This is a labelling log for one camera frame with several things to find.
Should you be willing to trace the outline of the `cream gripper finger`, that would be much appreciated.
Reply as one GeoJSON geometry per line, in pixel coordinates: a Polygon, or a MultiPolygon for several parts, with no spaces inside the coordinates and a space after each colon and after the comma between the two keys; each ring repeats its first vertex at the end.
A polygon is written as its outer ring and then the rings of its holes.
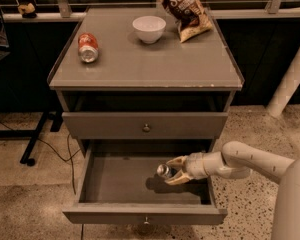
{"type": "Polygon", "coordinates": [[[166,165],[174,169],[182,169],[186,164],[187,156],[175,157],[166,162],[166,165]]]}
{"type": "Polygon", "coordinates": [[[171,186],[181,185],[189,182],[191,177],[183,172],[182,170],[176,172],[175,174],[170,175],[166,180],[165,183],[171,186]]]}

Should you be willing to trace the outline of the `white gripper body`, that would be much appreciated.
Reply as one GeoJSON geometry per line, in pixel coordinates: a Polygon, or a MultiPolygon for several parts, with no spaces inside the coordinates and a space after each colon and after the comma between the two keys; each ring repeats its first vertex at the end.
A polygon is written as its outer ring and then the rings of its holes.
{"type": "Polygon", "coordinates": [[[200,180],[208,177],[204,162],[203,153],[192,153],[186,158],[184,168],[191,180],[200,180]]]}

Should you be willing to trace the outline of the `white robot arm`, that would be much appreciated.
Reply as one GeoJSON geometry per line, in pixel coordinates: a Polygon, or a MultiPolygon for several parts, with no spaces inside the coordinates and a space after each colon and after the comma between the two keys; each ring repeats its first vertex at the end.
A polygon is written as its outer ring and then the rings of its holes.
{"type": "Polygon", "coordinates": [[[175,174],[165,179],[180,185],[210,176],[242,179],[252,171],[278,184],[271,240],[300,240],[300,159],[290,159],[230,141],[218,152],[191,153],[166,162],[175,174]]]}

